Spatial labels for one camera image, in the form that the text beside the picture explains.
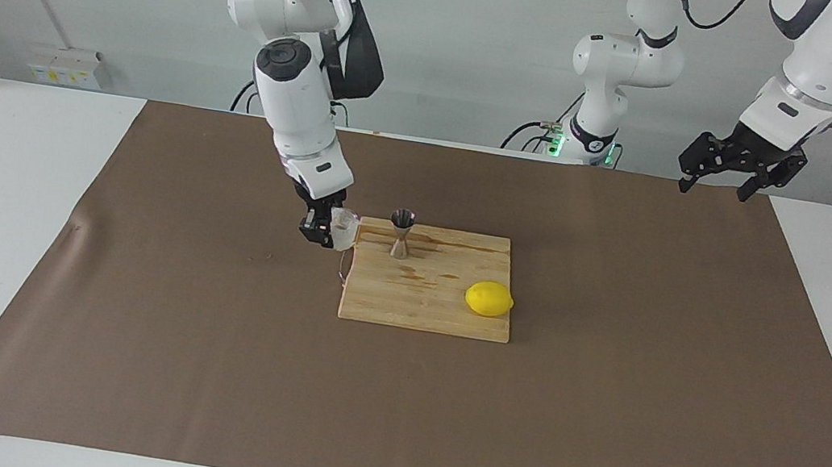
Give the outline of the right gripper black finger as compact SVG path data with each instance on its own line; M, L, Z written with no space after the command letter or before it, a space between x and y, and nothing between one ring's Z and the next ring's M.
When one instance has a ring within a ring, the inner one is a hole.
M298 230L306 240L331 250L334 242L331 225L331 209L309 207L300 220Z

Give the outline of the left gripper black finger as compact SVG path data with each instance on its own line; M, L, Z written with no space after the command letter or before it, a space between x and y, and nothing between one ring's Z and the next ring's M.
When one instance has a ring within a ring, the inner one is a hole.
M772 164L771 167L760 166L753 172L752 177L738 188L738 200L747 202L758 191L769 187L784 187L809 162L804 152L792 151L783 161Z
M711 131L701 133L680 153L680 192L686 194L701 177L733 170L737 155L738 142L735 140L719 139Z

